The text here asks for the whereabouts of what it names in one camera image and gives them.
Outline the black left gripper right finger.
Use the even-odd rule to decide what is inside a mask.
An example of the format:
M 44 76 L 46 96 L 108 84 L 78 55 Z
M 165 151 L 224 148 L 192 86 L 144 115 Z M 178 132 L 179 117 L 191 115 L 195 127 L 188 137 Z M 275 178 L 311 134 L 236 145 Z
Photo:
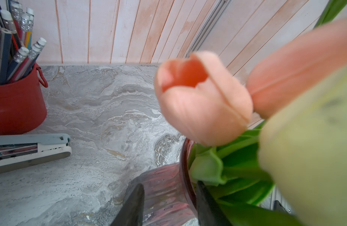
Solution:
M 202 181 L 196 185 L 196 209 L 200 226 L 231 226 Z

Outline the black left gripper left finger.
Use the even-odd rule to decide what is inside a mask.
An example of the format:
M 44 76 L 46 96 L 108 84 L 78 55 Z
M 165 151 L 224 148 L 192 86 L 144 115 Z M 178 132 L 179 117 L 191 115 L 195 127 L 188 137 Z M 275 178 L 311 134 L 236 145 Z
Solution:
M 145 191 L 137 184 L 110 226 L 142 226 Z

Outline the dark red ribbed glass vase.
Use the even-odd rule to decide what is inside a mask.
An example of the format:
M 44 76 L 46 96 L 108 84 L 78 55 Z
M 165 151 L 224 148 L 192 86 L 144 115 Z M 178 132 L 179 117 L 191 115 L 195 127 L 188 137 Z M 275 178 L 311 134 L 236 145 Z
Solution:
M 196 194 L 188 172 L 194 141 L 185 139 L 178 163 L 148 170 L 130 182 L 124 201 L 137 184 L 145 191 L 144 226 L 181 226 L 197 217 Z

